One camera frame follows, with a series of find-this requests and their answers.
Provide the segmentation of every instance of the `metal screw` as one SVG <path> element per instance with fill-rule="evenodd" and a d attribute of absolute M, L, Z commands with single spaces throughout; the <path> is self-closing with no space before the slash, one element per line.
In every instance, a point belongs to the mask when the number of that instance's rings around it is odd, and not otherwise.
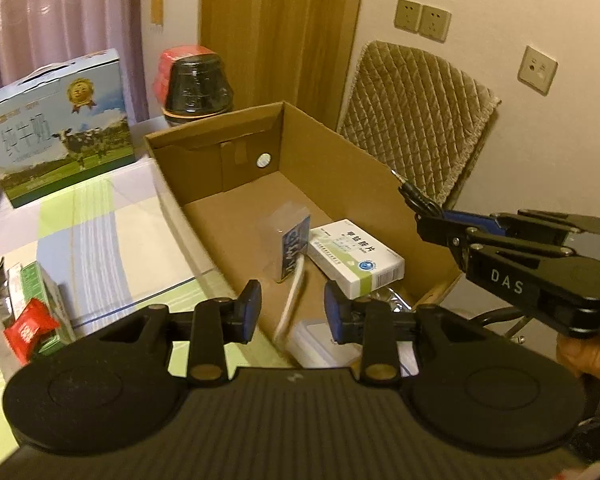
<path fill-rule="evenodd" d="M 389 381 L 398 374 L 398 370 L 394 366 L 378 363 L 366 367 L 365 374 L 375 381 Z"/>
<path fill-rule="evenodd" d="M 222 375 L 222 370 L 218 365 L 195 365 L 190 373 L 199 381 L 215 381 Z"/>

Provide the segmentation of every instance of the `medicine box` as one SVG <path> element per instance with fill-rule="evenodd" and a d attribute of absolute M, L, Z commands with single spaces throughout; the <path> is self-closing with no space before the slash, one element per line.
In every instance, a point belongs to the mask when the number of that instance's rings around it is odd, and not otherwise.
<path fill-rule="evenodd" d="M 404 277 L 404 259 L 349 220 L 309 231 L 307 255 L 350 300 Z"/>

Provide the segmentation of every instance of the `green box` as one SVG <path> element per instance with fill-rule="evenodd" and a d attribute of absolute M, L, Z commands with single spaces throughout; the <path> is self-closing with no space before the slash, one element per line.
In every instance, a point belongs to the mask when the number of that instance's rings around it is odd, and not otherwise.
<path fill-rule="evenodd" d="M 17 288 L 17 283 L 12 287 L 12 275 L 10 269 L 9 275 L 10 293 L 12 288 Z M 13 309 L 16 317 L 20 314 L 19 310 L 24 308 L 31 298 L 37 298 L 49 308 L 51 316 L 60 323 L 60 326 L 55 330 L 55 333 L 42 341 L 37 352 L 42 355 L 49 355 L 75 341 L 74 330 L 71 327 L 71 322 L 64 309 L 64 303 L 60 296 L 58 286 L 51 280 L 49 275 L 40 266 L 38 262 L 33 262 L 28 266 L 22 267 L 20 270 L 20 286 L 22 288 L 22 297 L 24 305 L 19 304 L 14 296 L 19 296 L 16 292 L 11 293 L 13 301 Z"/>

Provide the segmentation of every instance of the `das logo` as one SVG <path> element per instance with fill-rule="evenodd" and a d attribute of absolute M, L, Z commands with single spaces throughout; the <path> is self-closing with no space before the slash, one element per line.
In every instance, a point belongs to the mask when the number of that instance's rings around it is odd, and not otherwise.
<path fill-rule="evenodd" d="M 500 273 L 497 269 L 491 269 L 491 281 L 506 286 L 509 290 L 511 289 L 511 280 L 509 279 L 509 276 L 505 275 L 504 279 L 500 280 Z M 513 284 L 513 291 L 516 294 L 522 294 L 522 282 L 515 282 Z"/>

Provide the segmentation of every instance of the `cow image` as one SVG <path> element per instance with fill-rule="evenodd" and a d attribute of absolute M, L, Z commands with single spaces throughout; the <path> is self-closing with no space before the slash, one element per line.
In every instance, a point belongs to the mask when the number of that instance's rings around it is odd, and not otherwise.
<path fill-rule="evenodd" d="M 107 155 L 107 146 L 102 130 L 100 128 L 92 128 L 91 130 L 76 134 L 72 134 L 72 131 L 72 128 L 60 130 L 58 133 L 52 134 L 52 137 L 60 139 L 69 156 L 80 164 L 81 170 L 84 169 L 84 158 L 87 150 L 95 150 L 98 155 L 98 161 L 101 162 L 102 157 Z"/>

